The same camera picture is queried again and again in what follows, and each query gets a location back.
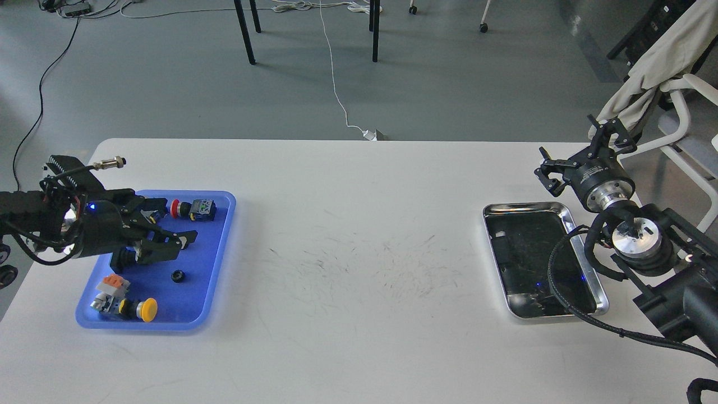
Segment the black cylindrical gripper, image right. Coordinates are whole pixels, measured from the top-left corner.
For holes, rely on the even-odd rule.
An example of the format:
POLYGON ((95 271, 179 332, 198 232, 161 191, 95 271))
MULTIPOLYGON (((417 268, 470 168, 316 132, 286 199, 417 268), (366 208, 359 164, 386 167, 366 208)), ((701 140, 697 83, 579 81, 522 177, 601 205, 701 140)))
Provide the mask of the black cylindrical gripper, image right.
POLYGON ((572 159, 552 159, 545 148, 539 148, 542 162, 534 174, 553 197, 571 186, 588 212, 600 213, 635 194, 635 182, 618 159, 635 153, 638 145, 618 118, 603 123, 591 114, 587 118, 595 129, 587 148, 588 160, 578 165, 572 159))

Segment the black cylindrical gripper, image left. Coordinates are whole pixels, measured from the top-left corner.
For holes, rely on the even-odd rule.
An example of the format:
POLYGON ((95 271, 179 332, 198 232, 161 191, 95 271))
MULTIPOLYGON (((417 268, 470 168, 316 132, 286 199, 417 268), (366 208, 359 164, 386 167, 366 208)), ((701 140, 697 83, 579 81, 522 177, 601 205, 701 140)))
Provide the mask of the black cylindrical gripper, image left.
POLYGON ((167 199, 113 190, 88 196, 80 215, 81 232, 73 247, 74 258, 104 255, 133 246, 137 264, 161 263, 178 258, 196 241, 198 232, 147 231, 139 223, 157 224, 167 215, 167 199))

